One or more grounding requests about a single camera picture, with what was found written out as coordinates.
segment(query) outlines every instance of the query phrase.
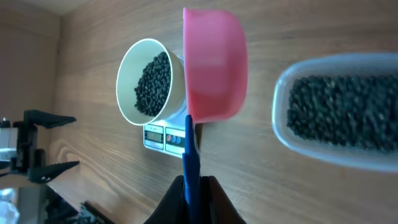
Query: wooden table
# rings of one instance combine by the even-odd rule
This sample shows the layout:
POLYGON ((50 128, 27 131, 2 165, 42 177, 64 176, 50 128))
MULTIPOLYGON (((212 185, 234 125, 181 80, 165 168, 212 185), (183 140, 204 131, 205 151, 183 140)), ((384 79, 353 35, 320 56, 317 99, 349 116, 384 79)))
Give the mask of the wooden table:
POLYGON ((142 223, 180 159, 147 150, 142 128, 119 112, 119 64, 152 37, 182 54, 182 9, 234 13, 246 32, 249 83, 241 111, 205 124, 201 173, 214 175, 248 223, 397 223, 398 175, 334 166, 290 151, 271 126, 274 85, 289 65, 347 52, 398 50, 393 1, 90 1, 62 19, 55 113, 77 122, 52 131, 51 162, 81 165, 50 183, 73 206, 89 200, 116 223, 142 223))

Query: clear plastic container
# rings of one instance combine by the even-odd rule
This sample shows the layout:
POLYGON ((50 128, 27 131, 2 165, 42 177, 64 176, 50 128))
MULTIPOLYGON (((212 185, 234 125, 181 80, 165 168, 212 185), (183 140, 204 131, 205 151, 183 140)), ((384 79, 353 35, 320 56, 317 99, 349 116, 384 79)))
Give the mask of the clear plastic container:
POLYGON ((383 154, 357 147, 333 146, 303 140, 286 126, 289 91, 297 78, 398 73, 398 54, 343 54, 306 60, 290 66, 278 79, 272 104, 272 127, 279 140, 291 150, 334 164, 359 169, 398 172, 398 152, 383 154))

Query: scoop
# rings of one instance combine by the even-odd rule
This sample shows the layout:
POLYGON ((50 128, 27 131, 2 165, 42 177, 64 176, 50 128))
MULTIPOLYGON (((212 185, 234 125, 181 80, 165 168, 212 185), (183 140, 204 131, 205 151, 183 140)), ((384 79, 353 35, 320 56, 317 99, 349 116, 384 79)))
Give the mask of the scoop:
POLYGON ((246 38, 237 18, 222 10, 183 10, 188 114, 195 123, 229 119, 248 85, 246 38))

